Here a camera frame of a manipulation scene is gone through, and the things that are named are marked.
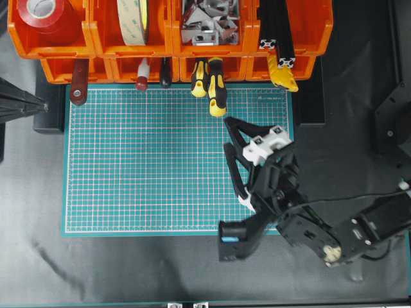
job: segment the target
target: grid lines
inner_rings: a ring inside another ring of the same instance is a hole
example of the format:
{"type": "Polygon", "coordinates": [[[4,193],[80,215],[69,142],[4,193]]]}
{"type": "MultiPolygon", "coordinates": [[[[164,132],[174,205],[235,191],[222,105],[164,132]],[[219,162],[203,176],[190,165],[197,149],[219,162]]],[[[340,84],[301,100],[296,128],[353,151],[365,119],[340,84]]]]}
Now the grid lines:
{"type": "MultiPolygon", "coordinates": [[[[285,91],[227,88],[230,116],[292,127],[285,91]]],[[[189,85],[144,93],[90,85],[86,104],[67,102],[63,234],[215,234],[219,220],[246,218],[252,213],[238,203],[225,163],[227,141],[223,119],[189,85]]]]}

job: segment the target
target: screwdriver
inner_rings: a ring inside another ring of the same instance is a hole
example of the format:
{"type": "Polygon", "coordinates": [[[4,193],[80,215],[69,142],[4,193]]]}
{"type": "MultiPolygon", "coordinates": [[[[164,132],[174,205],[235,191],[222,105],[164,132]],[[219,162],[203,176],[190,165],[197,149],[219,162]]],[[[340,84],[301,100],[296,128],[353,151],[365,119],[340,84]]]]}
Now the screwdriver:
{"type": "Polygon", "coordinates": [[[208,98],[210,114],[213,117],[222,117],[227,113],[227,89],[224,84],[223,59],[211,58],[208,98]]]}
{"type": "Polygon", "coordinates": [[[168,89],[171,87],[173,82],[172,73],[171,73],[171,58],[163,58],[161,59],[161,66],[160,66],[160,85],[164,89],[168,89]]]}
{"type": "Polygon", "coordinates": [[[208,63],[206,58],[195,60],[193,74],[191,75],[191,93],[196,98],[207,95],[208,63]]]}

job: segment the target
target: cable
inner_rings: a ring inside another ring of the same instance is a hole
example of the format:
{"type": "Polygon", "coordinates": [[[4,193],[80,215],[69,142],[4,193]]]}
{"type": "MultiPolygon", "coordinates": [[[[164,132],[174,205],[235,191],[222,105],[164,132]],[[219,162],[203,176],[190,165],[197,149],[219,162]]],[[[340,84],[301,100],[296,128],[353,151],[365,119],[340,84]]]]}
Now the cable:
{"type": "Polygon", "coordinates": [[[313,205],[313,204],[320,204],[320,203],[330,203],[330,202],[340,202],[340,201],[353,201],[353,200],[361,200],[361,199],[367,199],[367,198],[380,198],[380,197],[394,197],[394,196],[400,196],[402,194],[406,194],[406,191],[397,191],[397,192],[388,192],[388,193],[372,193],[372,194],[361,194],[358,196],[351,196],[351,197],[345,197],[345,198],[337,198],[337,199],[319,199],[319,200],[313,200],[309,201],[306,203],[298,204],[293,207],[290,207],[289,209],[285,210],[282,215],[285,215],[287,212],[290,212],[292,210],[300,209],[302,207],[306,207],[308,205],[313,205]]]}
{"type": "Polygon", "coordinates": [[[371,257],[370,255],[362,255],[361,258],[368,260],[368,261],[379,261],[384,259],[391,251],[391,240],[388,241],[388,245],[387,245],[387,249],[385,250],[385,252],[380,255],[379,257],[371,257]]]}

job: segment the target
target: robotic arm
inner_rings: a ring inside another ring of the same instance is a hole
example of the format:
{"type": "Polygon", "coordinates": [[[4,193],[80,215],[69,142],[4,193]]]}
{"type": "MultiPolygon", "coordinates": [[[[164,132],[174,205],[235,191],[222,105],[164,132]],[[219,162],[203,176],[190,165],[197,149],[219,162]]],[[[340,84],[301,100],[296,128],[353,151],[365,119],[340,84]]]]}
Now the robotic arm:
{"type": "Polygon", "coordinates": [[[293,142],[280,126],[257,126],[228,117],[225,125],[232,144],[225,157],[239,202],[255,212],[240,222],[221,221],[218,228],[221,261],[244,259],[258,247],[269,224],[291,246],[308,246],[326,266],[352,262],[411,225],[411,192],[403,190],[378,196],[365,210],[335,227],[327,225],[299,191],[299,167],[293,142]],[[241,133],[250,137],[247,143],[241,133]],[[243,183],[239,162],[249,174],[243,183]]]}

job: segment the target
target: yellow bracket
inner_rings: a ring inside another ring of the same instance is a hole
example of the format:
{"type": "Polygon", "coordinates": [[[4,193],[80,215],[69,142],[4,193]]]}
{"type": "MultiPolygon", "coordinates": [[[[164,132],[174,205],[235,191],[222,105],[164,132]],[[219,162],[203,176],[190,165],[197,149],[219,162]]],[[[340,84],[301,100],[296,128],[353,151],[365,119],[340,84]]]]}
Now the yellow bracket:
{"type": "Polygon", "coordinates": [[[297,92],[298,85],[294,80],[294,75],[291,69],[287,66],[278,68],[278,61],[276,54],[270,54],[267,57],[268,71],[270,73],[271,82],[276,87],[283,87],[290,92],[297,92]]]}

